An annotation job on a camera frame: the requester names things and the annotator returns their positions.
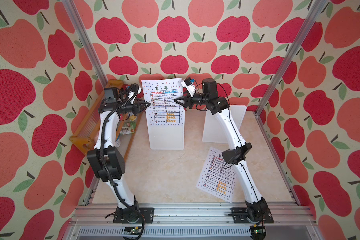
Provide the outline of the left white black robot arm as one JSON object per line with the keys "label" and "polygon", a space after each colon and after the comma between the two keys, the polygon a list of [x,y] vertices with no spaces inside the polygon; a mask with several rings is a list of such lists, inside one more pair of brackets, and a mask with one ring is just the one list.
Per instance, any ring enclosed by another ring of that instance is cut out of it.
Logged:
{"label": "left white black robot arm", "polygon": [[150,106],[150,103],[137,98],[141,90],[137,84],[125,90],[105,88],[105,97],[98,108],[101,121],[98,139],[94,149],[87,153],[95,177],[107,183],[114,191],[118,200],[116,214],[129,223],[140,220],[141,213],[135,195],[123,179],[126,165],[116,147],[117,128],[123,114],[137,116]]}

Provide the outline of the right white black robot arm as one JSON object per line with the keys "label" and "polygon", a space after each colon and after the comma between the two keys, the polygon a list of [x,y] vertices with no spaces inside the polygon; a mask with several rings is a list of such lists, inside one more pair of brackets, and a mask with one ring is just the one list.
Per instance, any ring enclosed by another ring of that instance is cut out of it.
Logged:
{"label": "right white black robot arm", "polygon": [[261,223],[270,214],[270,209],[249,171],[246,154],[252,149],[252,144],[246,142],[240,134],[231,114],[229,99],[219,96],[218,83],[212,78],[202,81],[202,93],[197,92],[194,80],[191,78],[181,81],[181,85],[187,89],[187,94],[174,99],[175,103],[189,109],[193,106],[205,105],[207,111],[220,123],[229,144],[229,149],[222,152],[222,157],[237,173],[245,195],[247,206],[245,216],[253,224]]}

